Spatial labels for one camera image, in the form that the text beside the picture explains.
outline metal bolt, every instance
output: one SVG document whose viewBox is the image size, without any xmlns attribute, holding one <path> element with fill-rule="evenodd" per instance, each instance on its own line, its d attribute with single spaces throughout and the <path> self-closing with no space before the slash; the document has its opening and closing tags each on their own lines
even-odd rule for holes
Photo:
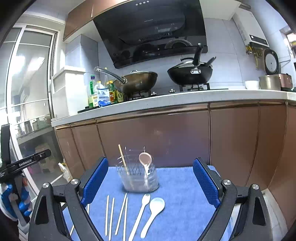
<svg viewBox="0 0 296 241">
<path fill-rule="evenodd" d="M 255 190 L 258 190 L 259 189 L 259 186 L 257 184 L 253 184 L 252 185 L 252 188 L 254 188 Z"/>
<path fill-rule="evenodd" d="M 43 183 L 42 187 L 43 188 L 48 188 L 49 187 L 49 183 Z"/>
<path fill-rule="evenodd" d="M 75 178 L 75 179 L 72 179 L 71 180 L 71 184 L 72 185 L 76 185 L 77 183 L 78 183 L 78 179 Z"/>
<path fill-rule="evenodd" d="M 228 179 L 224 179 L 223 180 L 224 185 L 226 186 L 230 186 L 231 185 L 231 181 L 229 181 Z"/>
</svg>

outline utensil holder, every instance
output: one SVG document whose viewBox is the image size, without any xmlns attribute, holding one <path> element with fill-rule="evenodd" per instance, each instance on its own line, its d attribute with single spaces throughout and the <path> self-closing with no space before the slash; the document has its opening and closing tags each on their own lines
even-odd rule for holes
<svg viewBox="0 0 296 241">
<path fill-rule="evenodd" d="M 149 166 L 148 175 L 146 175 L 143 165 L 139 162 L 139 156 L 125 155 L 124 159 L 127 168 L 125 168 L 122 161 L 119 162 L 116 168 L 127 192 L 148 193 L 158 188 L 158 178 L 153 163 Z"/>
</svg>

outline blue and white glove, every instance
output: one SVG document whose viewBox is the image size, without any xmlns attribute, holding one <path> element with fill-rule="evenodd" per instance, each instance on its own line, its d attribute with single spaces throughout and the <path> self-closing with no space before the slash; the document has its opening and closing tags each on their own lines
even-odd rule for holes
<svg viewBox="0 0 296 241">
<path fill-rule="evenodd" d="M 33 210 L 33 205 L 29 195 L 28 181 L 25 177 L 22 179 L 22 190 L 20 194 L 21 202 L 19 204 L 19 210 L 24 216 L 29 216 Z M 17 194 L 13 193 L 12 184 L 2 183 L 0 187 L 0 209 L 6 217 L 13 221 L 17 221 L 17 216 L 11 206 L 12 201 L 18 199 Z"/>
</svg>

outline black range hood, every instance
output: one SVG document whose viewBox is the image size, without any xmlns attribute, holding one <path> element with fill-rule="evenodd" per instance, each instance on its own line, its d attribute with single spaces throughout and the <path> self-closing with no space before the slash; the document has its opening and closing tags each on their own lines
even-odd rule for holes
<svg viewBox="0 0 296 241">
<path fill-rule="evenodd" d="M 116 68 L 205 47 L 199 0 L 130 1 L 94 18 Z"/>
</svg>

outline white fork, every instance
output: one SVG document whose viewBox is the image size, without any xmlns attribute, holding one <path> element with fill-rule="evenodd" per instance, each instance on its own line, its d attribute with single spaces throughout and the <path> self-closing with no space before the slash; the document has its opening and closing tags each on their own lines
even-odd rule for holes
<svg viewBox="0 0 296 241">
<path fill-rule="evenodd" d="M 136 219 L 136 222 L 133 226 L 133 229 L 131 231 L 131 234 L 130 234 L 130 237 L 128 238 L 128 241 L 133 241 L 133 237 L 135 236 L 135 233 L 137 231 L 137 228 L 138 228 L 138 225 L 140 223 L 140 220 L 141 220 L 141 217 L 142 217 L 142 214 L 144 212 L 144 208 L 145 206 L 150 202 L 150 194 L 145 194 L 142 198 L 142 207 L 139 211 L 139 214 L 138 214 L 138 217 Z"/>
</svg>

